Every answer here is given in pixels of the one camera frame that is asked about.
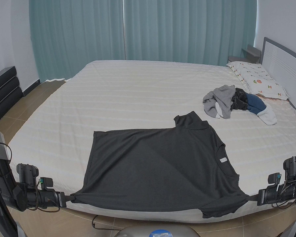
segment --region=teal curtain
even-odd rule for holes
[[[30,0],[41,81],[71,78],[94,60],[125,59],[122,0]]]
[[[127,60],[226,65],[253,45],[257,0],[124,0]]]

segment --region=pillow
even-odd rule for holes
[[[227,64],[237,75],[239,80],[249,89],[250,94],[287,100],[284,88],[277,83],[265,68],[257,63],[233,61]]]

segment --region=t-shirt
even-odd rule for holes
[[[94,132],[83,188],[73,203],[125,211],[200,209],[203,218],[246,203],[225,144],[193,111],[175,127]]]

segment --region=white headboard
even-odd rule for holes
[[[261,64],[289,95],[288,100],[296,109],[296,53],[265,37]]]

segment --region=floor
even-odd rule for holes
[[[6,143],[10,142],[31,114],[64,83],[65,81],[52,81],[40,84],[6,113],[0,120],[0,132]],[[67,208],[57,213],[9,209],[28,237],[114,237],[118,233],[112,230],[96,230],[91,226],[94,215]],[[296,207],[291,206],[285,210],[271,209],[217,223],[185,225],[193,228],[202,237],[276,237],[295,219]],[[97,228],[122,229],[153,222],[98,216],[95,223]]]

